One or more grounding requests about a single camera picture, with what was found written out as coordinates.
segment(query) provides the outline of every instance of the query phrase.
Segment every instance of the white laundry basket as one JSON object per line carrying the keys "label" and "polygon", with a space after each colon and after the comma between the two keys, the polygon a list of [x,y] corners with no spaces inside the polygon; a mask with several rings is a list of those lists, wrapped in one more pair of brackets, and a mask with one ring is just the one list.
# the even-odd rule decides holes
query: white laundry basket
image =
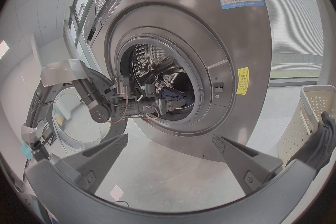
{"label": "white laundry basket", "polygon": [[287,129],[278,142],[279,158],[283,167],[317,130],[321,113],[336,117],[336,88],[330,85],[303,86],[300,100]]}

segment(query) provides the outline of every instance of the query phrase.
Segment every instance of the gray floor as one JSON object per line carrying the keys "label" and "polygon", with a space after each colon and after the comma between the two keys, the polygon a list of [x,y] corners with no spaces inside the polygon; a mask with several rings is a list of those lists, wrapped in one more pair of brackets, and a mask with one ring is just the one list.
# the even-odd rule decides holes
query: gray floor
{"label": "gray floor", "polygon": [[[260,119],[248,146],[268,152],[287,127],[301,87],[269,88]],[[134,121],[126,128],[129,144],[108,172],[95,195],[115,200],[118,186],[132,208],[160,212],[192,211],[222,205],[244,196],[225,163],[185,155],[146,138]],[[66,155],[57,141],[49,151]]]}

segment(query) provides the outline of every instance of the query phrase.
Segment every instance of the washing machine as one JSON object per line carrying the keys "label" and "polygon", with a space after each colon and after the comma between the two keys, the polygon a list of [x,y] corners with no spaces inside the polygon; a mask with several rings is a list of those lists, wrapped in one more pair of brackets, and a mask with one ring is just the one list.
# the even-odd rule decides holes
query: washing machine
{"label": "washing machine", "polygon": [[98,0],[89,45],[102,72],[132,74],[187,100],[157,120],[135,119],[152,141],[223,161],[212,135],[246,144],[271,69],[264,0]]}

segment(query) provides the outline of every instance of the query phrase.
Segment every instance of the wire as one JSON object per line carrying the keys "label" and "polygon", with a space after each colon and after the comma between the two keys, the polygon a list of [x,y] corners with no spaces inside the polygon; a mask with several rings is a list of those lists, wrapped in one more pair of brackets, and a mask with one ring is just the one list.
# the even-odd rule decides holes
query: wire
{"label": "wire", "polygon": [[117,105],[117,104],[112,104],[113,106],[116,106],[116,107],[130,107],[130,106],[133,106],[134,104],[129,104],[128,106],[126,105]]}
{"label": "wire", "polygon": [[114,201],[114,202],[112,202],[112,203],[115,204],[116,202],[125,202],[125,203],[127,203],[127,206],[128,206],[128,208],[129,208],[129,204],[128,204],[128,202],[126,202],[126,201]]}
{"label": "wire", "polygon": [[124,114],[122,115],[122,117],[119,119],[119,120],[117,120],[117,121],[107,121],[107,122],[109,122],[109,123],[118,123],[118,122],[120,122],[123,118],[124,118],[124,116],[125,116],[125,114],[126,114],[126,111],[127,111],[127,106],[128,106],[128,86],[126,86],[126,107],[125,107],[125,112],[124,112]]}
{"label": "wire", "polygon": [[153,108],[155,109],[155,111],[156,111],[156,113],[157,113],[157,117],[131,117],[131,118],[141,118],[141,119],[143,119],[143,120],[157,120],[157,119],[160,117],[160,115],[159,115],[159,112],[158,112],[158,110],[156,109],[156,107],[153,106]]}

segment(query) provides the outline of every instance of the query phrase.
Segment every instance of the yellow warning label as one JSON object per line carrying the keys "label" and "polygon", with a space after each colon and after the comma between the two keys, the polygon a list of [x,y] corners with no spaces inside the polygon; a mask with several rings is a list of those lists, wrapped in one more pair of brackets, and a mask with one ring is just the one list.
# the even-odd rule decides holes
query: yellow warning label
{"label": "yellow warning label", "polygon": [[237,94],[245,95],[247,88],[249,87],[249,68],[238,69],[239,84],[237,89]]}

